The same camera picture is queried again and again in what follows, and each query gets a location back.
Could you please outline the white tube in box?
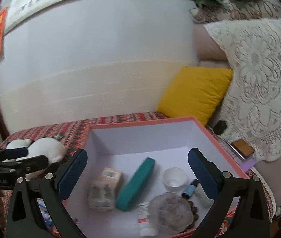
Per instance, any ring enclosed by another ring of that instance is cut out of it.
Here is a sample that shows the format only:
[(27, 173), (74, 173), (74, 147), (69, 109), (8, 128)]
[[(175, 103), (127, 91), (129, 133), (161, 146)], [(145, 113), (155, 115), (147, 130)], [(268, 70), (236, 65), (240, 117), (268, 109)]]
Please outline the white tube in box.
[(211, 207), (212, 204), (214, 203), (214, 200), (209, 199), (203, 190), (202, 186), (200, 184), (197, 185), (196, 190), (195, 190), (195, 195), (198, 197), (200, 200), (201, 204), (207, 208)]

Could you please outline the small blue dropper bottle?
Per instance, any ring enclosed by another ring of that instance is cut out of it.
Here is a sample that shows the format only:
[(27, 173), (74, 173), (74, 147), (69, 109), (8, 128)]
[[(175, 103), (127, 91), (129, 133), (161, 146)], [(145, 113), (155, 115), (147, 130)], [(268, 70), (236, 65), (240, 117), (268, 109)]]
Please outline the small blue dropper bottle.
[(197, 186), (199, 185), (199, 181), (197, 179), (194, 179), (190, 185), (188, 185), (184, 191), (182, 192), (181, 196), (186, 199), (189, 200), (192, 195), (195, 193), (195, 190), (197, 188)]

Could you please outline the beige sofa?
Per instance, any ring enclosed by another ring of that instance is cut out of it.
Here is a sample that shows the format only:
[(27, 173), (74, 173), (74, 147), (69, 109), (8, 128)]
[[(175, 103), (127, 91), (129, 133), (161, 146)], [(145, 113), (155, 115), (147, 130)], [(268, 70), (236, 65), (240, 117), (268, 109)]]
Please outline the beige sofa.
[[(201, 65), (225, 66), (231, 69), (225, 52), (217, 45), (217, 43), (214, 40), (212, 40), (212, 38), (210, 37), (210, 35), (208, 34), (205, 28), (205, 25), (208, 23), (222, 22), (230, 19), (228, 18), (222, 18), (221, 20), (205, 19), (204, 16), (198, 14), (197, 9), (192, 9), (190, 13), (194, 20), (195, 52), (196, 52), (196, 56), (200, 60)], [(280, 17), (263, 16), (255, 19), (263, 19), (263, 18), (281, 19), (281, 16)], [(221, 120), (220, 109), (218, 113), (216, 113), (215, 115), (215, 120)], [(259, 172), (263, 180), (267, 183), (267, 185), (271, 189), (272, 194), (276, 201), (277, 209), (275, 215), (277, 215), (281, 208), (281, 157), (272, 162), (255, 160), (255, 164), (253, 167)]]

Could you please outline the white plush toy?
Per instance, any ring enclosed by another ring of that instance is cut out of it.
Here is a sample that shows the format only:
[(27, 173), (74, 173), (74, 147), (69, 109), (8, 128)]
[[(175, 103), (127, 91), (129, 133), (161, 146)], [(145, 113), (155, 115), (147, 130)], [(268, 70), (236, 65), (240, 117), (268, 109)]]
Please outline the white plush toy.
[(53, 163), (62, 161), (67, 153), (67, 147), (53, 138), (41, 138), (34, 142), (32, 142), (30, 139), (17, 139), (11, 141), (7, 145), (6, 149), (21, 147), (26, 147), (28, 149), (29, 153), (26, 157), (4, 160), (4, 162), (20, 161), (29, 157), (44, 155), (48, 158), (48, 166), (51, 166)]

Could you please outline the brown wooden box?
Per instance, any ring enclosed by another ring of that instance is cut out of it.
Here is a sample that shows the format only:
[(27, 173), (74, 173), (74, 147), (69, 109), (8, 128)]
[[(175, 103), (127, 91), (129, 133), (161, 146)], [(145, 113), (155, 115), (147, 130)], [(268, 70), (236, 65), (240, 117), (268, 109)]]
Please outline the brown wooden box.
[(231, 145), (244, 157), (248, 158), (255, 150), (243, 139), (236, 140)]

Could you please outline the clear glass ashtray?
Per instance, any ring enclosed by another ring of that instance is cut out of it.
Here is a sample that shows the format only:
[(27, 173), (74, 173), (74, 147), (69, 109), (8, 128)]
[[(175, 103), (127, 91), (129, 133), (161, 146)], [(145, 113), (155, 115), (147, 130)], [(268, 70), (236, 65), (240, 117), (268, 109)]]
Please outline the clear glass ashtray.
[(178, 234), (194, 221), (188, 201), (174, 193), (156, 196), (148, 205), (149, 221), (159, 231)]

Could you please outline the small printed carton box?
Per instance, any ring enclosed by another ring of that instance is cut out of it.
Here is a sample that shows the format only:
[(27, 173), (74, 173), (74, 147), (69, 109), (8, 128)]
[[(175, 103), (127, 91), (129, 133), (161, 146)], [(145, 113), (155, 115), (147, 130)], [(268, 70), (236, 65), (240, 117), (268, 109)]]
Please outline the small printed carton box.
[(123, 172), (104, 168), (96, 180), (91, 183), (88, 205), (98, 211), (112, 211), (123, 183)]

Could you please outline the white plastic cup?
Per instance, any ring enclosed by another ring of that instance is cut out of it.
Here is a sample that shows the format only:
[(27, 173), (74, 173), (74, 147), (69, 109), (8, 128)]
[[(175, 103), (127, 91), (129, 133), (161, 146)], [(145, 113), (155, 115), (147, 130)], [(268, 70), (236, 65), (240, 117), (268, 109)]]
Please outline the white plastic cup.
[(162, 183), (168, 192), (176, 193), (187, 183), (188, 176), (180, 168), (168, 168), (163, 172)]

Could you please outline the patterned red table cloth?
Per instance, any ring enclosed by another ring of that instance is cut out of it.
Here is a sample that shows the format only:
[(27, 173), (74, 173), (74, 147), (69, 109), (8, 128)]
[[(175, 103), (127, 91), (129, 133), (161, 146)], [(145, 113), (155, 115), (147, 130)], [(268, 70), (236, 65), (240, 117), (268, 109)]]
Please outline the patterned red table cloth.
[[(102, 125), (102, 124), (118, 124), (118, 123), (133, 123), (133, 122), (141, 122), (141, 121), (153, 121), (153, 120), (161, 120), (168, 119), (167, 116), (160, 112), (143, 112), (143, 113), (132, 113), (132, 114), (120, 114), (120, 115), (112, 115), (109, 117), (99, 117), (92, 119), (84, 119), (77, 121), (70, 121), (61, 124), (54, 125), (46, 125), (40, 127), (33, 127), (26, 130), (14, 132), (9, 135), (1, 144), (0, 148), (6, 148), (8, 142), (12, 142), (14, 140), (19, 139), (30, 139), (31, 141), (36, 141), (40, 138), (59, 138), (59, 141), (67, 147), (68, 151), (66, 157), (69, 155), (73, 155), (74, 152), (81, 148), (79, 145), (83, 145), (85, 139), (88, 135), (88, 130), (90, 125)], [(268, 215), (272, 222), (272, 219), (276, 213), (276, 201), (272, 194), (271, 189), (267, 185), (267, 183), (263, 180), (259, 172), (253, 167), (251, 170), (246, 171), (246, 174), (249, 177), (253, 175), (258, 175), (261, 178), (263, 190), (265, 193), (265, 199), (267, 200), (268, 206)], [(10, 204), (10, 198), (12, 196), (12, 190), (4, 190), (3, 198), (1, 198), (0, 202), (3, 206), (3, 212), (5, 217), (5, 222), (7, 222), (7, 213), (8, 207)], [(225, 221), (223, 222), (220, 230), (217, 233), (217, 236), (222, 235), (226, 232), (229, 227), (229, 223), (233, 218), (234, 209), (230, 210), (230, 213), (225, 217)]]

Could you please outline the teal glasses case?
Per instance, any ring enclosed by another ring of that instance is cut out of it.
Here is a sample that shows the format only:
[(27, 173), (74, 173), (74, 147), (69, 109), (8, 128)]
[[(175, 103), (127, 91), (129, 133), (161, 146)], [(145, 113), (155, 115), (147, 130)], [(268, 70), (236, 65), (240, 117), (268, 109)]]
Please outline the teal glasses case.
[(122, 212), (127, 212), (136, 205), (137, 200), (143, 193), (153, 174), (155, 163), (155, 160), (150, 157), (147, 157), (143, 161), (132, 178), (117, 196), (115, 204), (117, 209)]

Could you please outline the white pill bottle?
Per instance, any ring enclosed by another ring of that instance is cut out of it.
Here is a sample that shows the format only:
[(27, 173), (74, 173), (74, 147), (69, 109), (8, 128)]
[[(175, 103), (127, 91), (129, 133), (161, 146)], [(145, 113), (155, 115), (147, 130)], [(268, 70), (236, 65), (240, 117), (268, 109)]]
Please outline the white pill bottle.
[(157, 236), (158, 231), (150, 220), (149, 203), (143, 202), (137, 205), (138, 226), (141, 237)]

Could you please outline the pink storage box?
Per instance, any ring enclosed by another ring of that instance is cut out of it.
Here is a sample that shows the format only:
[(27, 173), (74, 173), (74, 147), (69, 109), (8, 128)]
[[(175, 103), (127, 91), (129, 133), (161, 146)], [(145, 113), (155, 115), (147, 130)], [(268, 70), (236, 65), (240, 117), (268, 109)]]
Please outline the pink storage box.
[(121, 171), (123, 181), (127, 183), (146, 158), (154, 159), (153, 175), (138, 202), (149, 202), (166, 192), (162, 175), (168, 168), (183, 169), (188, 181), (192, 181), (195, 174), (188, 164), (188, 152), (192, 148), (199, 149), (221, 171), (246, 178), (246, 173), (235, 160), (193, 118), (91, 125), (81, 148), (88, 154), (88, 163), (66, 201), (66, 209), (86, 237), (140, 236), (135, 208), (121, 212), (89, 207), (90, 184), (104, 168)]

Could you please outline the white lace cover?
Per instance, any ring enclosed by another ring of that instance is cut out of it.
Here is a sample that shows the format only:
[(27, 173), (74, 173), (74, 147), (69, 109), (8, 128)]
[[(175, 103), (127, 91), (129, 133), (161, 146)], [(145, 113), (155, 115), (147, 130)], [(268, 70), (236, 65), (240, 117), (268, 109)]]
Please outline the white lace cover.
[(256, 161), (281, 157), (281, 19), (225, 20), (205, 28), (225, 52), (233, 79), (220, 109), (222, 138), (246, 141)]

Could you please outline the yellow cushion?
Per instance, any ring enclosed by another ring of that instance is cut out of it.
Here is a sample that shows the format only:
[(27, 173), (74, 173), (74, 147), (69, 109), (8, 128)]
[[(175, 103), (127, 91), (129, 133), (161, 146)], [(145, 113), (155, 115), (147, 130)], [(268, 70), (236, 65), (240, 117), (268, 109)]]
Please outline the yellow cushion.
[(231, 69), (182, 67), (161, 96), (157, 111), (169, 118), (195, 117), (207, 125), (233, 78)]

